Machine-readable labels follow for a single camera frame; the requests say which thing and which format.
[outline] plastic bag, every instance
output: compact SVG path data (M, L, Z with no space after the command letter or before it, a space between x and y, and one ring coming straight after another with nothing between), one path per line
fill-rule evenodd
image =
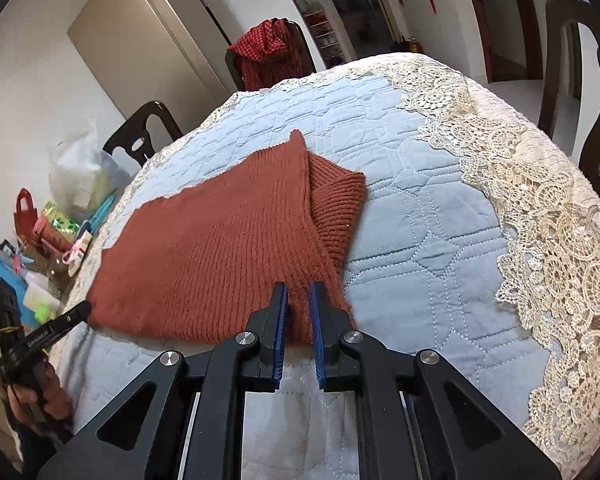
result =
M125 189L131 176L98 142L95 121L89 129L50 149L49 186L56 205L78 223L87 220L116 190Z

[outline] round table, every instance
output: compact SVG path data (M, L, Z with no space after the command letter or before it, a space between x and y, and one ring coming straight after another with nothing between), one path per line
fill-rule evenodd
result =
M574 477L600 444L600 200L544 133L426 56L378 56L234 94L144 165L69 305L136 208L294 128L309 150L366 176L343 275L360 329L400 351L441 351ZM74 330L55 359L78 428L172 348L203 347ZM357 478L352 397L320 392L314 373L310 350L291 348L280 391L248 396L244 478Z

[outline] lace trim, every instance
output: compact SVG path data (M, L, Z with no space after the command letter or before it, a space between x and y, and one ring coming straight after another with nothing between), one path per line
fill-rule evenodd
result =
M426 117L417 138L458 156L462 180L493 204L509 248L498 258L504 280L496 298L515 305L522 326L550 351L544 383L530 394L523 431L564 478L572 478L600 445L600 200L522 115L426 56L364 59L261 92L365 75L385 76L406 91L398 107ZM111 226L148 175L245 95L234 94L197 130L144 165L94 241L68 304L85 297Z

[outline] red plaid shirt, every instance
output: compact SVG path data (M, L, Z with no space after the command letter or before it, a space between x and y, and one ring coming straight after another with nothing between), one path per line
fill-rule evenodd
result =
M236 68L247 91L271 88L283 79L308 74L286 19L265 20L245 33L229 50L240 56Z

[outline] chair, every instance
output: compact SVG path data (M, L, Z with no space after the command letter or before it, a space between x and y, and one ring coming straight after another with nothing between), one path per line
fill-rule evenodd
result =
M551 139L554 135L556 103L560 86L562 27L582 23L589 27L598 42L600 65L600 15L583 0L548 0L546 3L547 54L546 75L538 127ZM582 147L578 164L600 197L600 114Z
M109 137L109 140L105 142L102 149L109 153L109 155L112 155L116 147L123 148L127 155L136 160L140 166L144 166L145 162L155 155L154 146L151 144L151 137L146 129L146 123L152 115L157 116L162 121L172 140L178 140L182 137L182 132L173 119L173 116L167 110L167 107L159 101L149 101L139 107ZM142 140L142 143L134 149L138 140Z
M302 33L302 29L296 22L290 22L289 20L286 20L286 26L291 33L294 43L299 47L302 55L302 68L304 69L302 76L307 76L316 72L314 60L309 52L309 45L307 44L306 38ZM236 88L238 91L244 92L244 81L240 75L240 66L238 65L239 58L240 55L236 54L233 50L227 50L226 54L224 54L224 62L229 69L229 73L234 80Z

